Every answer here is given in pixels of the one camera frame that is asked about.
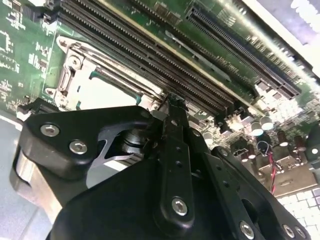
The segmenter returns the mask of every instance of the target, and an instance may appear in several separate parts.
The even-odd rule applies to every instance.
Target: electrolytic capacitor
[[[307,150],[305,141],[302,136],[300,135],[295,136],[293,140],[294,140],[295,147],[299,152],[304,152],[305,150]]]
[[[264,131],[269,131],[274,128],[274,123],[272,122],[271,118],[268,116],[263,116],[260,119],[261,128]]]
[[[245,163],[248,161],[248,152],[244,152],[242,155],[241,155],[241,162]]]
[[[208,131],[205,132],[205,133],[203,134],[203,138],[204,138],[205,143],[206,143],[207,145],[209,145],[209,146],[214,143],[213,135],[212,135],[211,132],[208,132]]]
[[[248,150],[248,152],[247,152],[248,158],[254,159],[256,157],[255,147],[252,144],[248,144],[247,150]]]
[[[251,134],[252,136],[260,136],[264,133],[264,131],[262,130],[261,124],[258,121],[254,121],[251,123]]]
[[[278,131],[276,133],[277,137],[278,137],[278,141],[279,141],[279,145],[281,147],[286,147],[288,146],[288,140],[287,140],[287,137],[286,137],[286,133],[282,130]]]

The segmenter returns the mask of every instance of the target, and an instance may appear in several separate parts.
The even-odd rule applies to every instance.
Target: black memory slot
[[[106,39],[80,25],[77,19],[73,19],[69,15],[64,14],[62,11],[59,12],[58,16],[61,23],[82,34],[84,37],[88,38],[92,43],[94,43],[98,48],[104,49],[116,60],[136,71],[142,77],[149,79],[155,84],[158,84],[159,87],[163,88],[166,91],[170,91],[184,97],[187,101],[193,102],[198,108],[203,109],[211,115],[218,114],[217,107],[207,99],[202,99],[200,96],[198,98],[195,97],[195,95],[197,95],[197,90],[188,89],[187,87],[184,87],[180,84],[174,84],[174,82],[161,76],[158,72],[152,70],[148,66],[141,65],[139,60],[134,59],[129,54],[123,53],[118,48],[110,45],[110,43],[107,42]]]
[[[209,103],[211,106],[213,106],[217,110],[221,110],[224,107],[230,105],[229,96],[227,96],[229,100],[228,101],[229,103],[227,103],[226,101],[223,101],[223,97],[218,98],[213,95],[213,93],[216,93],[215,91],[217,90],[218,92],[220,92],[217,86],[214,86],[214,89],[211,89],[211,91],[208,91],[208,86],[205,87],[205,85],[200,86],[199,84],[195,84],[195,81],[190,79],[188,76],[186,76],[186,79],[180,78],[180,81],[177,81],[177,79],[173,77],[173,72],[171,71],[172,67],[169,67],[168,65],[164,66],[163,64],[161,64],[161,63],[164,63],[164,61],[161,61],[159,57],[154,56],[150,54],[150,52],[148,52],[149,58],[155,59],[155,61],[158,61],[157,62],[158,64],[156,65],[154,65],[152,61],[150,61],[148,58],[145,57],[145,54],[146,54],[145,52],[147,52],[147,49],[148,49],[147,47],[145,48],[145,51],[143,53],[141,49],[137,48],[138,45],[135,48],[131,48],[131,46],[135,41],[134,38],[127,39],[126,37],[128,36],[120,35],[118,32],[115,33],[115,31],[113,29],[110,29],[110,26],[108,26],[107,24],[104,24],[107,28],[105,29],[104,25],[100,23],[99,19],[95,19],[94,22],[91,22],[89,20],[91,15],[89,15],[88,12],[84,12],[83,9],[81,14],[79,14],[78,12],[79,9],[75,7],[73,4],[74,4],[74,1],[70,1],[69,3],[65,3],[61,5],[65,13],[60,14],[60,18],[63,19],[64,21],[67,21],[67,22],[69,21],[69,23],[70,23],[70,20],[74,18],[72,20],[73,21],[72,26],[78,28],[76,29],[76,31],[79,32],[79,29],[82,28],[81,30],[82,34],[84,34],[86,37],[89,36],[91,40],[92,39],[97,40],[97,38],[100,38],[99,42],[103,43],[102,49],[108,49],[108,51],[112,49],[112,52],[113,53],[116,52],[116,55],[118,58],[119,58],[119,55],[122,55],[122,57],[129,59],[130,63],[138,63],[140,68],[148,69],[149,67],[148,70],[149,71],[151,70],[153,74],[155,74],[155,72],[157,71],[156,74],[161,75],[161,77],[163,78],[172,79],[172,82],[177,82],[177,84],[182,85],[184,88],[191,91],[193,96],[196,96],[202,99],[202,101]]]
[[[202,7],[194,4],[186,19],[288,99],[301,93],[292,79],[273,62]]]
[[[228,101],[229,103],[234,102],[234,99],[230,97],[228,93],[219,89],[215,84],[213,84],[211,80],[201,77],[190,67],[186,69],[186,65],[184,62],[182,62],[173,54],[170,54],[168,50],[163,49],[161,46],[157,45],[156,42],[154,42],[149,36],[142,34],[138,29],[135,29],[125,21],[121,20],[100,2],[94,2],[92,0],[71,0],[70,2],[72,1],[81,3],[83,7],[88,8],[91,11],[91,14],[98,15],[100,22],[103,21],[104,25],[109,24],[113,25],[117,29],[120,29],[122,31],[122,34],[125,34],[125,39],[128,39],[128,42],[134,42],[137,44],[137,46],[140,45],[141,48],[143,48],[143,46],[147,47],[147,49],[145,49],[145,52],[148,51],[149,59],[158,62],[160,65],[166,65],[168,70],[173,69],[172,65],[176,66],[175,69],[179,71],[179,73],[177,74],[179,76],[184,76],[183,78],[188,80],[188,82],[191,83],[194,87],[194,83],[199,82],[202,85],[202,89],[205,88],[203,94],[209,96],[209,98],[212,98],[215,102],[223,104],[221,98],[223,98],[225,101]]]

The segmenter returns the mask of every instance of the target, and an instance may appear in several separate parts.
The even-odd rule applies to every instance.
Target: gray metal panel
[[[3,111],[0,115],[15,120]],[[44,240],[52,227],[45,212],[20,197],[9,182],[19,136],[13,124],[0,119],[0,240]],[[117,172],[104,165],[91,169],[87,185],[90,188]]]

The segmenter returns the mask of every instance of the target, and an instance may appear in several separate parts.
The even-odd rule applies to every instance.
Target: screw
[[[286,225],[286,224],[283,224],[282,226],[283,226],[283,229],[284,229],[285,233],[286,233],[290,238],[293,239],[293,238],[295,237],[294,231],[292,231],[292,229],[291,229],[288,225]]]
[[[81,68],[81,60],[77,56],[74,56],[74,55],[69,56],[68,63],[75,70],[78,70]]]
[[[200,132],[198,132],[197,130],[193,130],[192,131],[194,135],[196,135],[197,137],[200,137]]]
[[[55,137],[60,133],[60,130],[57,126],[52,124],[45,124],[40,127],[40,131],[43,135],[47,137]]]
[[[69,149],[71,150],[71,152],[79,155],[85,154],[88,151],[87,145],[79,140],[72,141],[69,145]]]
[[[298,234],[303,237],[304,239],[307,238],[306,234],[300,229],[300,227],[296,226],[295,230],[298,232]]]
[[[240,226],[241,232],[246,236],[247,239],[252,240],[255,238],[255,233],[248,223],[246,223],[245,221],[241,221],[239,226]]]
[[[222,153],[222,155],[223,155],[223,156],[225,156],[225,157],[226,157],[226,156],[228,156],[227,151],[226,151],[226,150],[224,150],[224,149],[221,149],[221,153]]]
[[[180,216],[185,216],[188,212],[188,207],[184,201],[182,201],[180,198],[174,198],[172,200],[172,208],[175,211],[176,214]]]
[[[178,126],[178,123],[175,120],[171,120],[171,123],[175,126]]]

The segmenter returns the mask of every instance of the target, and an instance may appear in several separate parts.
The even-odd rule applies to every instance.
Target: integrated circuit
[[[163,18],[168,14],[168,11],[169,11],[166,5],[158,1],[155,3],[153,9],[157,14],[159,14],[160,17],[163,17]]]
[[[166,16],[166,20],[173,26],[181,22],[181,19],[177,16],[176,13],[173,12],[168,13],[168,15]]]
[[[17,1],[13,1],[12,2],[12,9],[17,11],[18,13],[21,13],[21,11],[22,11],[21,3],[17,2]]]

